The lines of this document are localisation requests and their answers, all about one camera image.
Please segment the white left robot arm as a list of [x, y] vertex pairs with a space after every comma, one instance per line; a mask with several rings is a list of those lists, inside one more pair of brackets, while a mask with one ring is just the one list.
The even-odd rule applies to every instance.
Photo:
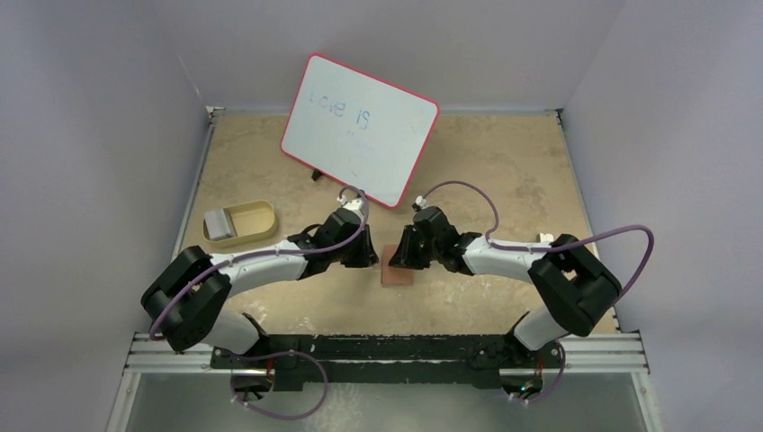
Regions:
[[140, 298], [151, 318], [150, 338], [165, 340], [176, 352], [209, 343], [233, 352], [247, 368], [262, 365], [268, 356], [265, 332], [247, 315], [226, 311], [226, 301], [268, 284], [323, 274], [334, 263], [374, 266], [379, 258], [368, 217], [367, 205], [352, 200], [323, 223], [270, 247], [234, 254], [208, 254], [199, 246], [184, 249]]

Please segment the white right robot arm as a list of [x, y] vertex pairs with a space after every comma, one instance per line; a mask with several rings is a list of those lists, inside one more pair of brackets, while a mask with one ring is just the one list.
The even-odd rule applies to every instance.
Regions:
[[623, 287], [577, 238], [563, 234], [551, 243], [490, 243], [483, 234], [460, 232], [444, 212], [415, 213], [389, 260], [391, 267], [423, 270], [436, 261], [462, 275], [494, 275], [532, 284], [543, 304], [509, 330], [507, 359], [526, 366], [541, 348], [567, 335], [585, 337], [614, 304]]

